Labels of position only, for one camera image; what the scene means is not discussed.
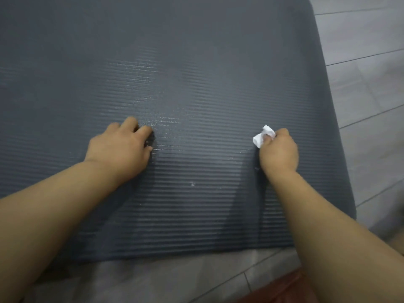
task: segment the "yoga mat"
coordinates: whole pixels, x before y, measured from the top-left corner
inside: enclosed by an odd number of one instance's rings
[[[146,171],[57,261],[292,246],[252,142],[265,124],[355,217],[309,0],[1,0],[0,36],[1,196],[82,161],[111,122],[154,128]]]

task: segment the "red cloth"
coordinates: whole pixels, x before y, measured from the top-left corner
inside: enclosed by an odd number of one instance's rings
[[[295,270],[250,293],[238,303],[319,303],[307,276]]]

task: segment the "finger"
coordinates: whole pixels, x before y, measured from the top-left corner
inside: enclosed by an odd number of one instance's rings
[[[146,142],[146,139],[150,136],[150,134],[153,132],[153,129],[149,126],[143,126],[137,130],[135,135],[140,138],[142,142]]]
[[[127,117],[121,125],[121,130],[134,132],[138,125],[139,124],[135,117]]]
[[[289,135],[289,131],[287,128],[281,128],[280,130],[276,131],[276,135],[286,135],[286,136],[290,136]]]
[[[120,124],[119,124],[118,122],[111,123],[111,124],[107,127],[107,129],[105,130],[105,132],[106,132],[106,133],[115,132],[117,129],[119,129],[119,127],[120,127]]]
[[[263,140],[264,140],[264,145],[268,145],[268,144],[270,144],[271,142],[272,142],[272,137],[271,136],[269,136],[269,135],[264,135],[263,136]]]
[[[153,148],[150,147],[150,146],[147,146],[147,147],[144,148],[143,155],[144,155],[145,161],[149,160],[152,151],[153,151]]]

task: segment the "white tissue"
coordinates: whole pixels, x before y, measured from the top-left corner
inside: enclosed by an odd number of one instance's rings
[[[252,142],[259,149],[261,148],[262,144],[264,143],[264,135],[271,136],[271,138],[274,139],[276,136],[276,133],[268,125],[264,126],[262,132],[252,139]]]

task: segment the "tile floor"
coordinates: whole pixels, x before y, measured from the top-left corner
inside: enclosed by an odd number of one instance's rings
[[[357,219],[378,235],[404,206],[404,0],[311,0],[354,190]],[[26,302],[231,302],[299,266],[293,249],[68,269]]]

